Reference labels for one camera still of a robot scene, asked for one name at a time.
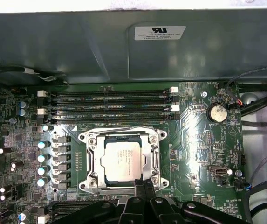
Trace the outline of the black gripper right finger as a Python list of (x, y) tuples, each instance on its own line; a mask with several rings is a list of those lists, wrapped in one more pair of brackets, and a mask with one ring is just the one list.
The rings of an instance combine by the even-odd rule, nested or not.
[(196, 201), (177, 206), (166, 198), (157, 197), (152, 180), (144, 181), (151, 210), (160, 224), (246, 224), (247, 221), (226, 214)]

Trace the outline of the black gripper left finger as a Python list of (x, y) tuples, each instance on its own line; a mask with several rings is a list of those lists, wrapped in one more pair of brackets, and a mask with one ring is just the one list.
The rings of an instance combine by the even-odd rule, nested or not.
[(135, 195), (118, 205), (109, 201), (98, 201), (65, 215), (53, 224), (142, 224), (147, 199), (150, 196), (150, 180), (134, 182)]

